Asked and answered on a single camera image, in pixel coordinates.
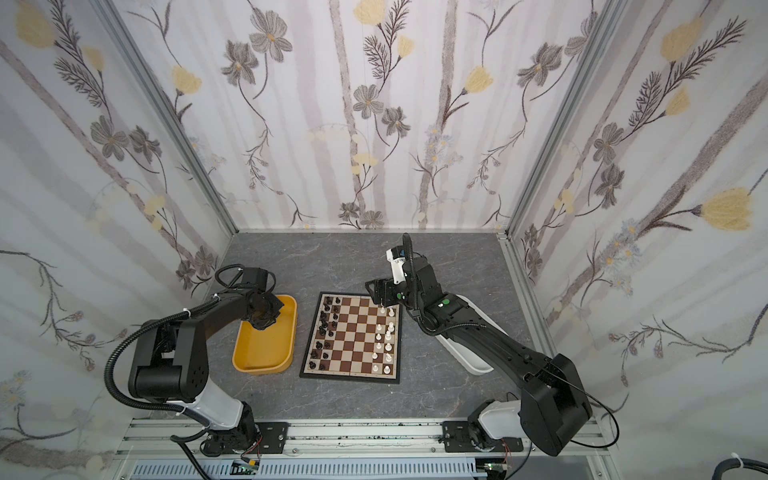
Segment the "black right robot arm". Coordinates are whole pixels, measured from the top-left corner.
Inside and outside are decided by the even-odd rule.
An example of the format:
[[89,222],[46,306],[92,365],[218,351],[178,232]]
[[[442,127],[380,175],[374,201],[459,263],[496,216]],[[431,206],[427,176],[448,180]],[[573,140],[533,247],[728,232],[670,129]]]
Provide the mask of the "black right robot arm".
[[483,319],[470,303],[445,292],[423,257],[393,267],[390,279],[365,283],[375,304],[402,306],[421,331],[468,348],[520,390],[520,424],[545,454],[557,456],[592,417],[575,364],[548,357],[512,339]]

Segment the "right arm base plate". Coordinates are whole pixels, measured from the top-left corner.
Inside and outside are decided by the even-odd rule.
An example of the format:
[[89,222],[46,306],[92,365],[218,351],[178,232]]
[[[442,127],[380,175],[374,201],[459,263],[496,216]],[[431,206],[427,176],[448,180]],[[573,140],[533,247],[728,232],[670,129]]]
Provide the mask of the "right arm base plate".
[[525,450],[520,438],[493,439],[478,422],[447,420],[441,423],[441,443],[447,453],[505,453]]

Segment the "yellow plastic tray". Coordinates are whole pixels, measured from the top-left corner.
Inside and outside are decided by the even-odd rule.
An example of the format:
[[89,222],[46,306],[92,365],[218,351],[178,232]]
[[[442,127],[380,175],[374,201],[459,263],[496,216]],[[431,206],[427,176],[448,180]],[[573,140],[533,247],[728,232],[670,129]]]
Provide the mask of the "yellow plastic tray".
[[298,323],[297,301],[290,295],[279,295],[283,307],[275,324],[265,330],[256,330],[250,324],[241,324],[232,364],[242,373],[269,375],[282,373],[293,361]]

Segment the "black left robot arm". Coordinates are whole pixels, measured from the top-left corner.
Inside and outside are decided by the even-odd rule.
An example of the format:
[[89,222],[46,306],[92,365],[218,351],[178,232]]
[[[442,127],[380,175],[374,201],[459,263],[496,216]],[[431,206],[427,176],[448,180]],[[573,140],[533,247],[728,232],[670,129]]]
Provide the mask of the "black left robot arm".
[[276,323],[284,303],[274,294],[276,277],[268,270],[233,264],[214,277],[223,289],[209,301],[171,320],[145,324],[148,330],[135,340],[128,392],[198,421],[211,443],[244,450],[260,437],[252,409],[210,379],[207,341],[232,323],[265,330]]

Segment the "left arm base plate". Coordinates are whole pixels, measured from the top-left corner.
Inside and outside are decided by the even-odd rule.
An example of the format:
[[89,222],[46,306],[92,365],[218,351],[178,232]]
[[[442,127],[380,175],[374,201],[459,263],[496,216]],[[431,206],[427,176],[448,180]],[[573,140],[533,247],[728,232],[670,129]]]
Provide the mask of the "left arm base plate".
[[282,454],[288,427],[288,422],[259,422],[230,430],[213,430],[201,443],[200,451],[209,457],[246,451],[251,454]]

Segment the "brown folding chess board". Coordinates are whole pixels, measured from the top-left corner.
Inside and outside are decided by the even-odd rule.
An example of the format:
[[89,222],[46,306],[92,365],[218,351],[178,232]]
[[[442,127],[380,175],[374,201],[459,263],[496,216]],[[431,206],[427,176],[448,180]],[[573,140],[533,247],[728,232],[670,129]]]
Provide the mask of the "brown folding chess board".
[[403,309],[380,307],[364,294],[320,293],[299,376],[398,384]]

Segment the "white plastic tray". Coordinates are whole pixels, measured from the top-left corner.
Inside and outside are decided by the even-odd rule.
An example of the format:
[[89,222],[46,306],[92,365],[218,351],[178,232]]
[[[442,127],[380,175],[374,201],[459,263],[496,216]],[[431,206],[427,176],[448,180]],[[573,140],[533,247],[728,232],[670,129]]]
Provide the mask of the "white plastic tray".
[[[485,322],[502,332],[504,335],[507,334],[503,328],[466,296],[459,295],[459,298],[475,310]],[[494,370],[492,365],[487,363],[468,347],[444,336],[437,336],[436,339],[471,375],[482,376],[491,373]]]

